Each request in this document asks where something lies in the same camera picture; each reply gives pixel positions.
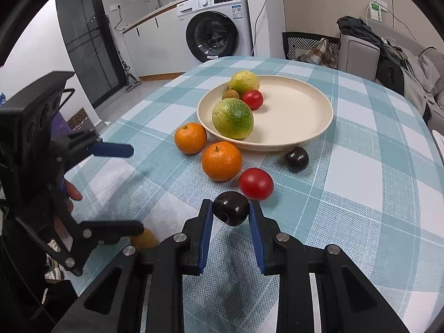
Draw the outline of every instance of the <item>plate rim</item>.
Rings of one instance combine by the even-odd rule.
[[[245,141],[242,141],[242,140],[236,140],[236,139],[227,138],[227,137],[225,137],[225,136],[219,134],[218,131],[215,133],[215,132],[213,132],[210,128],[208,128],[208,127],[203,123],[203,121],[201,120],[201,118],[200,118],[200,116],[199,116],[199,106],[200,106],[202,100],[205,98],[205,96],[207,96],[207,95],[208,95],[210,92],[212,92],[214,89],[217,89],[219,86],[222,86],[222,85],[226,84],[227,82],[229,82],[229,80],[228,80],[227,82],[224,82],[224,83],[222,83],[222,84],[219,84],[219,85],[215,86],[214,88],[210,89],[209,91],[207,91],[207,92],[205,93],[205,95],[203,95],[203,96],[201,97],[201,99],[199,100],[199,103],[197,104],[197,108],[196,108],[196,115],[197,115],[197,119],[199,120],[199,123],[204,127],[204,129],[205,129],[206,131],[208,131],[210,134],[212,134],[212,135],[218,137],[218,138],[221,139],[221,140],[225,140],[225,141],[231,142],[231,143],[233,143],[233,144],[245,145],[245,146],[247,146],[247,147],[270,147],[270,148],[271,148],[271,147],[288,147],[288,146],[291,146],[291,145],[296,146],[297,144],[300,144],[300,143],[302,143],[302,142],[308,142],[308,141],[310,141],[310,140],[312,140],[312,139],[314,139],[314,138],[317,138],[318,136],[320,136],[322,133],[324,133],[324,132],[329,128],[329,126],[331,125],[331,123],[332,123],[332,121],[333,121],[334,110],[333,110],[333,106],[332,106],[332,103],[331,103],[330,99],[329,99],[329,98],[328,98],[328,97],[327,97],[327,96],[326,96],[321,90],[319,90],[316,86],[313,86],[313,85],[311,85],[311,84],[309,84],[309,83],[307,83],[307,82],[305,82],[305,81],[302,81],[302,80],[299,80],[299,79],[295,79],[294,77],[281,76],[281,75],[270,75],[270,74],[267,74],[267,75],[257,75],[257,77],[268,77],[268,76],[270,76],[270,77],[280,77],[280,78],[282,78],[282,79],[289,79],[289,80],[299,81],[299,82],[302,82],[303,84],[306,84],[306,85],[308,85],[308,86],[311,86],[313,89],[317,90],[317,91],[318,91],[318,92],[319,92],[319,93],[320,93],[320,94],[321,94],[321,95],[322,95],[322,96],[328,101],[328,103],[329,103],[330,113],[331,113],[329,123],[326,124],[326,126],[325,126],[325,127],[319,132],[319,133],[317,133],[316,135],[312,136],[311,138],[308,138],[308,139],[306,139],[306,140],[302,140],[302,141],[300,141],[300,142],[292,142],[292,143],[288,143],[288,144],[279,144],[279,145],[276,145],[276,144],[261,144],[261,143],[257,143],[257,142],[245,142]]]

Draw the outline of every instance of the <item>blue and white tablecloth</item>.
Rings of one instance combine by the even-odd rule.
[[[211,88],[237,71],[294,77],[321,90],[334,119],[305,146],[310,164],[290,172],[282,153],[243,152],[243,170],[273,178],[264,215],[304,244],[335,243],[379,289],[412,333],[423,332],[444,305],[444,168],[425,123],[402,96],[373,82],[300,62],[225,57],[181,75],[141,101],[103,134],[129,143],[130,159],[90,157],[67,173],[82,192],[77,220],[137,219],[159,240],[181,230],[204,198],[238,190],[236,178],[210,180],[201,154],[187,156],[174,132],[196,122]],[[99,246],[78,292],[127,244]],[[183,281],[186,332],[269,332],[276,323],[279,277],[256,267],[248,220],[236,228],[214,222],[208,263]]]

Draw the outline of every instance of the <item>tile floor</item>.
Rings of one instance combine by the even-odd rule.
[[[95,111],[102,121],[115,122],[123,114],[145,99],[145,97],[154,93],[158,88],[164,86],[169,81],[170,80],[146,81],[139,86],[136,86],[136,88],[128,93],[125,91],[125,87],[98,106]]]

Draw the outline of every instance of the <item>white front-load washing machine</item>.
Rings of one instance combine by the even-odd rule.
[[[176,10],[187,70],[210,59],[251,55],[247,0],[187,0]]]

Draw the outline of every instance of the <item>beige plate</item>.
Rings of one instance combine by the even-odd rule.
[[[253,111],[254,128],[243,140],[225,138],[211,120],[213,107],[228,89],[228,83],[210,90],[197,106],[203,127],[221,140],[238,148],[257,151],[281,151],[322,134],[333,119],[329,99],[314,86],[289,77],[259,75],[263,105]]]

